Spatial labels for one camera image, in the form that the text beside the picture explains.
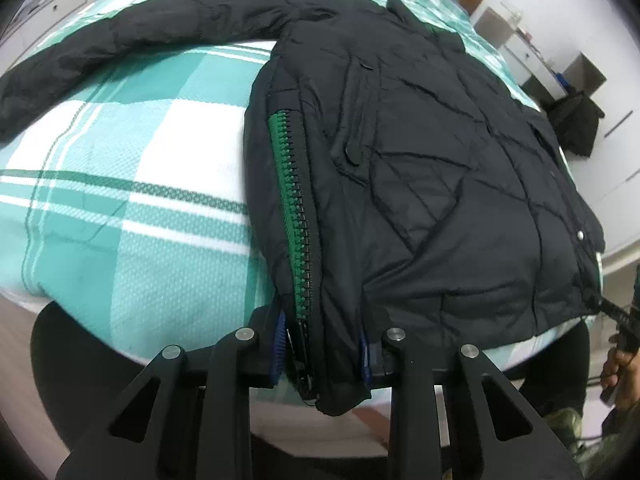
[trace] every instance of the zipper teeth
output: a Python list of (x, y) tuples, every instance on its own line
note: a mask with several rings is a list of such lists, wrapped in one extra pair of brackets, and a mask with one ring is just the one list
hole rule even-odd
[(298, 319), (305, 320), (311, 307), (309, 231), (302, 203), (300, 170), (293, 150), (288, 110), (277, 111), (269, 117), (269, 131), (289, 246), (296, 315)]

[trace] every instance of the pocket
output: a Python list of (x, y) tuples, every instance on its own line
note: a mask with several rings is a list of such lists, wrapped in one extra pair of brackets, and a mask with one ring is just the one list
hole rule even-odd
[(373, 65), (351, 57), (337, 131), (337, 139), (344, 143), (344, 157), (351, 168), (366, 166), (365, 162), (370, 159), (376, 129), (379, 79), (378, 70)]

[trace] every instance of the plaid bedspread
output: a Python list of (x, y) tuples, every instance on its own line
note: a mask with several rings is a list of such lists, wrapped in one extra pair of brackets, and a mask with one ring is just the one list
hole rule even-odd
[[(98, 0), (36, 49), (142, 1)], [(535, 106), (454, 2), (402, 1), (424, 22), (460, 33), (515, 98)], [(241, 142), (251, 84), (272, 46), (136, 52), (2, 147), (2, 293), (31, 309), (56, 300), (140, 360), (167, 344), (213, 344), (268, 303), (273, 288), (248, 221)], [(505, 368), (572, 324), (489, 354)], [(289, 397), (283, 388), (280, 400)]]

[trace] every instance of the drawer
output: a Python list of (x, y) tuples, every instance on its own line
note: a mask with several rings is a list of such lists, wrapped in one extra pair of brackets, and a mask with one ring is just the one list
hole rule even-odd
[(502, 46), (498, 50), (502, 57), (504, 58), (509, 70), (511, 70), (511, 75), (513, 75), (513, 79), (518, 86), (524, 85), (524, 83), (531, 77), (531, 71), (523, 65), (523, 63), (515, 57), (510, 50), (507, 50), (506, 47)]
[(511, 36), (504, 46), (524, 66), (526, 66), (530, 72), (537, 73), (545, 68), (542, 62), (538, 59), (538, 56), (536, 56), (530, 49), (529, 45), (527, 45), (527, 43), (517, 34)]
[(49, 29), (64, 20), (75, 10), (78, 10), (85, 3), (86, 0), (53, 0), (36, 10), (20, 27), (25, 47), (31, 49)]
[(0, 74), (6, 72), (23, 52), (24, 41), (20, 29), (17, 29), (0, 44)]

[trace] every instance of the puffer jacket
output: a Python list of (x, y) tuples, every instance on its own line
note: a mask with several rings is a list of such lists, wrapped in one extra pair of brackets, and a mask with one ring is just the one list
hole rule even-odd
[(250, 220), (320, 410), (369, 395), (373, 311), (445, 352), (588, 314), (604, 236), (549, 122), (400, 0), (137, 4), (0, 78), (0, 142), (136, 48), (250, 39)]

